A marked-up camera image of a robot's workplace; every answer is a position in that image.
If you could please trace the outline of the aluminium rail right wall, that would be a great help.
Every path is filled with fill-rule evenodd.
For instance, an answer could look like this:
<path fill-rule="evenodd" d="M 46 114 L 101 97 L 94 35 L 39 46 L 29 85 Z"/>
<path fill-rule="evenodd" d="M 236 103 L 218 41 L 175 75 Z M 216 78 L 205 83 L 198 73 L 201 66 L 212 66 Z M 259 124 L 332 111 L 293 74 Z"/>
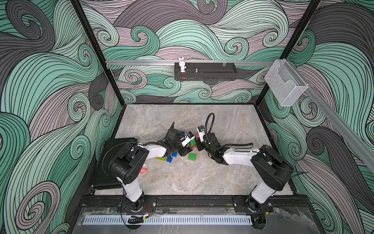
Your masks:
<path fill-rule="evenodd" d="M 325 73 L 304 64 L 291 64 L 295 76 L 308 84 L 307 94 L 316 103 L 343 138 L 372 171 L 374 169 L 374 88 L 357 83 L 359 73 Z"/>

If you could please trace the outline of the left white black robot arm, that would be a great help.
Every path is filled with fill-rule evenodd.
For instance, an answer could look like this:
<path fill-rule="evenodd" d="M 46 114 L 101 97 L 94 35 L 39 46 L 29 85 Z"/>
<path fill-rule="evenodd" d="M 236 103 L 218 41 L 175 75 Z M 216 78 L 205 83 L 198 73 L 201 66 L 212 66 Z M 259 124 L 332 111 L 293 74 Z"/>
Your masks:
<path fill-rule="evenodd" d="M 190 142 L 195 140 L 192 132 L 182 134 L 181 131 L 170 128 L 163 140 L 156 142 L 138 143 L 127 140 L 109 149 L 103 156 L 102 168 L 106 175 L 116 179 L 125 194 L 129 207 L 139 211 L 143 207 L 144 192 L 137 180 L 146 160 L 155 158 L 170 158 L 177 152 L 185 156 L 192 151 Z"/>

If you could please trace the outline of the black wall shelf tray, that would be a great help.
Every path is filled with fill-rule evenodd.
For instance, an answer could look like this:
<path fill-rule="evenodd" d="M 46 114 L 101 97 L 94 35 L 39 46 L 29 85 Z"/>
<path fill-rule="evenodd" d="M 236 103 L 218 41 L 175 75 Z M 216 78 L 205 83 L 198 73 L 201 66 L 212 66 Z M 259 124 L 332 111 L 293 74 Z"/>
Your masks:
<path fill-rule="evenodd" d="M 185 73 L 180 72 L 179 63 L 174 64 L 177 81 L 234 81 L 238 74 L 234 63 L 186 63 Z"/>

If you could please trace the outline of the green lego brick right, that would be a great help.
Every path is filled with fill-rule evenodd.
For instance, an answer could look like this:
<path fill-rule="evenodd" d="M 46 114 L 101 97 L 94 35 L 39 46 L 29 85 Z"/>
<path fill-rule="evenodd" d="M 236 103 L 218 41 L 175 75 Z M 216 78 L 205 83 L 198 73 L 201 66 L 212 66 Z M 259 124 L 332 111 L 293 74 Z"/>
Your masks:
<path fill-rule="evenodd" d="M 197 157 L 196 154 L 189 154 L 189 160 L 191 161 L 196 161 L 196 157 Z"/>

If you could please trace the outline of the aluminium rail back wall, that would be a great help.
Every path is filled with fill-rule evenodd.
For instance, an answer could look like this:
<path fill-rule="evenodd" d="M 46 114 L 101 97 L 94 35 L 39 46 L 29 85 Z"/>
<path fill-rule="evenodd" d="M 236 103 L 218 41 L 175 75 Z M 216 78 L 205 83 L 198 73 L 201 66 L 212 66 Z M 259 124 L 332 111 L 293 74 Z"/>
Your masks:
<path fill-rule="evenodd" d="M 107 66 L 174 66 L 178 60 L 106 60 Z M 186 60 L 186 63 L 234 63 L 236 66 L 272 66 L 275 60 Z"/>

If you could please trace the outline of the black box on table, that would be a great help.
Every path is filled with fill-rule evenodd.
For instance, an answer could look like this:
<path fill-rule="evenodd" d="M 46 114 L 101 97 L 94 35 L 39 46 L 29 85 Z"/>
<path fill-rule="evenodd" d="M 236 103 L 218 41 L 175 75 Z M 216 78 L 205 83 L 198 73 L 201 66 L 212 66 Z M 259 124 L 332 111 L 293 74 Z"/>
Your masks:
<path fill-rule="evenodd" d="M 126 142 L 138 142 L 134 137 L 108 139 L 101 154 L 95 177 L 92 182 L 94 190 L 121 188 L 119 181 L 109 170 L 109 162 L 118 153 L 122 146 L 129 146 Z"/>

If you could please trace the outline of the clear plastic wall bin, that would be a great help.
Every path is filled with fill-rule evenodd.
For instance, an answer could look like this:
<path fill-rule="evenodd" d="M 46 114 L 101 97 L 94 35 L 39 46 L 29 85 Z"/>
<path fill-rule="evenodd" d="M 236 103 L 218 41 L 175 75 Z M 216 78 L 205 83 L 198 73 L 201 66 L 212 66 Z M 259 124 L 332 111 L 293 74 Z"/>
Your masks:
<path fill-rule="evenodd" d="M 297 67 L 286 59 L 274 61 L 265 81 L 281 107 L 292 106 L 308 89 L 308 84 Z"/>

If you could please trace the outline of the lime long lego brick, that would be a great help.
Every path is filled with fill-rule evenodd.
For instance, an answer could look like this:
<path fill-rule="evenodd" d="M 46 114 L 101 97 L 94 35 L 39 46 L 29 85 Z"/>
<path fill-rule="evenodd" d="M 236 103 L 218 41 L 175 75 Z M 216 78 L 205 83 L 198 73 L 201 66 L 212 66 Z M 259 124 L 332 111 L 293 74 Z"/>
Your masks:
<path fill-rule="evenodd" d="M 156 157 L 156 159 L 158 159 L 158 160 L 162 160 L 162 161 L 166 161 L 167 158 L 159 158 L 159 157 Z"/>

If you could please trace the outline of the pink toy figure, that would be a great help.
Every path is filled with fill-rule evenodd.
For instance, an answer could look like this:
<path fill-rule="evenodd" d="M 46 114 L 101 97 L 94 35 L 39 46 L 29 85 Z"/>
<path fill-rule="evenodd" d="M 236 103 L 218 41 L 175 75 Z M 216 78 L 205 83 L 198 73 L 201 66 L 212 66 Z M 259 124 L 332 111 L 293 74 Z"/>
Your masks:
<path fill-rule="evenodd" d="M 140 175 L 145 175 L 146 173 L 148 172 L 148 168 L 147 168 L 147 165 L 144 164 L 140 170 Z"/>

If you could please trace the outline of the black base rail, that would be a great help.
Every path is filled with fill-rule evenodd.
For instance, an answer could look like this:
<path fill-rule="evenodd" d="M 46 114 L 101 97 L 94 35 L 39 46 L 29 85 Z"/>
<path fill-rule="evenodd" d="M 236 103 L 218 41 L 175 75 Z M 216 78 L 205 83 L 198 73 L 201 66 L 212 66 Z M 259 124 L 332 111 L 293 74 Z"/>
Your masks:
<path fill-rule="evenodd" d="M 250 204 L 246 195 L 145 195 L 138 202 L 122 196 L 83 196 L 79 208 L 114 208 L 119 212 L 166 211 L 172 208 L 226 208 L 237 213 L 265 213 L 275 208 L 311 207 L 307 196 L 272 196 L 263 205 Z"/>

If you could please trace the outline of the white pink bunny figurine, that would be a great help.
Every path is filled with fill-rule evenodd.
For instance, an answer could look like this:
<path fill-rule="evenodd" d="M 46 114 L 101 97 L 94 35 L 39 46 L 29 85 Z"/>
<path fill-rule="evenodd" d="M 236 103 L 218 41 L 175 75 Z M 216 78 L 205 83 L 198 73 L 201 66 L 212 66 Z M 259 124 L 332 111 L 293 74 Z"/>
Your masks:
<path fill-rule="evenodd" d="M 185 62 L 184 57 L 178 58 L 178 60 L 179 60 L 180 72 L 185 73 L 187 67 L 186 67 L 186 62 Z"/>

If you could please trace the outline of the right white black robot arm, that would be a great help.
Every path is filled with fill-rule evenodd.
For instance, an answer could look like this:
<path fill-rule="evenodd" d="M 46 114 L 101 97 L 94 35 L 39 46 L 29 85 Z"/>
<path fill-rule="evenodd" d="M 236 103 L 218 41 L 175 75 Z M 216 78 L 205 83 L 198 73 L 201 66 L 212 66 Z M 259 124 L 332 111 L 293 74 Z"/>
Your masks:
<path fill-rule="evenodd" d="M 221 145 L 214 133 L 207 132 L 204 126 L 197 127 L 200 149 L 207 151 L 211 159 L 223 165 L 243 165 L 256 169 L 261 182 L 254 187 L 246 199 L 249 211 L 270 213 L 273 208 L 268 199 L 282 191 L 291 178 L 294 168 L 269 145 L 252 149 L 253 144 Z"/>

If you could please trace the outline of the aluminium rail wall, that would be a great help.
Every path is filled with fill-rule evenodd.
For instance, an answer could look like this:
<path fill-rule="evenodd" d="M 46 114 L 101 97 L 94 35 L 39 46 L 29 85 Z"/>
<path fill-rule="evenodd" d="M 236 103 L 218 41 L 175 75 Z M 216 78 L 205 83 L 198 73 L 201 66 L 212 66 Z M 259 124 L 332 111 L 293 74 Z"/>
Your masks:
<path fill-rule="evenodd" d="M 357 83 L 359 73 L 325 73 L 304 64 L 291 64 L 295 76 L 308 84 L 307 94 L 316 103 L 343 138 L 372 171 L 374 169 L 374 88 Z"/>
<path fill-rule="evenodd" d="M 106 60 L 107 66 L 174 66 L 178 60 Z M 236 66 L 272 66 L 275 60 L 186 60 L 186 63 L 234 63 Z"/>

